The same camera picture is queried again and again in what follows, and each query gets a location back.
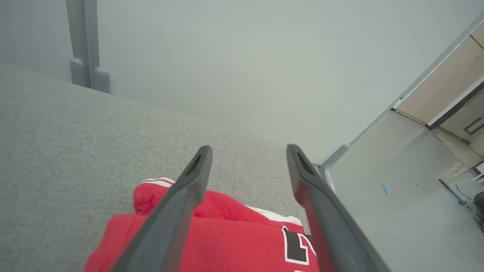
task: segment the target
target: metal bracket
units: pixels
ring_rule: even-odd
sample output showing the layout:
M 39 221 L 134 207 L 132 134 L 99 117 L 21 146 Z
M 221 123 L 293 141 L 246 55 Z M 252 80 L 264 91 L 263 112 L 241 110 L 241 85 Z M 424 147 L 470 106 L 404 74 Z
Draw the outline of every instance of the metal bracket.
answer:
M 331 173 L 331 170 L 334 166 L 334 164 L 343 157 L 343 155 L 349 150 L 350 145 L 345 144 L 342 145 L 338 150 L 336 150 L 331 156 L 319 167 L 319 172 L 321 175 L 324 177 L 324 180 L 328 184 L 328 186 L 331 188 L 333 193 L 337 193 L 336 191 L 336 186 L 334 185 L 333 181 L 333 175 Z

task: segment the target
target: white floor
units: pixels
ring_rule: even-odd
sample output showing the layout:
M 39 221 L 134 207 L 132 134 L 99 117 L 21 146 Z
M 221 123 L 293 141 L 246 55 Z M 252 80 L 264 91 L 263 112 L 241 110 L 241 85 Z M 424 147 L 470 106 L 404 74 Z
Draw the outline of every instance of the white floor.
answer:
M 484 233 L 476 209 L 455 189 L 458 184 L 470 197 L 484 191 L 469 182 L 474 175 L 468 169 L 423 126 L 389 112 L 334 166 L 334 181 L 391 271 L 483 271 Z
M 433 134 L 437 136 L 442 143 L 452 151 L 452 153 L 464 162 L 467 167 L 474 167 L 483 160 L 483 158 L 472 150 L 469 145 L 466 145 L 445 131 L 436 129 L 433 131 Z

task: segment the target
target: black number on jersey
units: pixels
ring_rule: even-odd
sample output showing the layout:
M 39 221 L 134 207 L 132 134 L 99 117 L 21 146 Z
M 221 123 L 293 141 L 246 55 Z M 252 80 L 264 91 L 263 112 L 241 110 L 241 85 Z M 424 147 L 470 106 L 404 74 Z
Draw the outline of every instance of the black number on jersey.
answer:
M 314 256 L 316 256 L 311 243 L 311 235 L 289 231 L 286 226 L 282 227 L 282 233 L 284 234 L 286 262 L 309 265 L 309 250 L 304 245 L 304 241 L 309 245 Z

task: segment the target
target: white wall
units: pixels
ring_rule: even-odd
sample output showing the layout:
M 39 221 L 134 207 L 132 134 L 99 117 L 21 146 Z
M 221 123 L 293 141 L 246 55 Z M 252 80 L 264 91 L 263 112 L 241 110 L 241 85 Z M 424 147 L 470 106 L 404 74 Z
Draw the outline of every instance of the white wall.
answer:
M 484 10 L 481 0 L 105 0 L 112 93 L 296 143 L 351 142 Z
M 0 61 L 71 82 L 65 0 L 0 1 Z

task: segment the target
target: gray fabric upholstery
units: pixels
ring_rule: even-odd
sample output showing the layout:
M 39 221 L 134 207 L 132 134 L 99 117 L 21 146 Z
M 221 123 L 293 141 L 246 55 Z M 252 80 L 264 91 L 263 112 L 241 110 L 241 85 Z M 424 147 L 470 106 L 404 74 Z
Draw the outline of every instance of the gray fabric upholstery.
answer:
M 213 148 L 208 188 L 303 221 L 285 146 L 0 65 L 0 271 L 81 271 L 145 178 Z

